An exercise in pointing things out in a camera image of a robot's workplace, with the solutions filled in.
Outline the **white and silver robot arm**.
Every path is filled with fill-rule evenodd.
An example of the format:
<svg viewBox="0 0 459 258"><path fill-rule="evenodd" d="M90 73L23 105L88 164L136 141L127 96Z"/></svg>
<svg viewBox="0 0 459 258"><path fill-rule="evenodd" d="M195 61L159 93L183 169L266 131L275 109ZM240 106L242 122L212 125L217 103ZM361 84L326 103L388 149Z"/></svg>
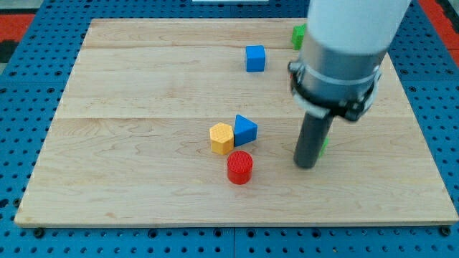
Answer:
<svg viewBox="0 0 459 258"><path fill-rule="evenodd" d="M410 0L311 0L293 99L307 114L357 121L373 104L380 66Z"/></svg>

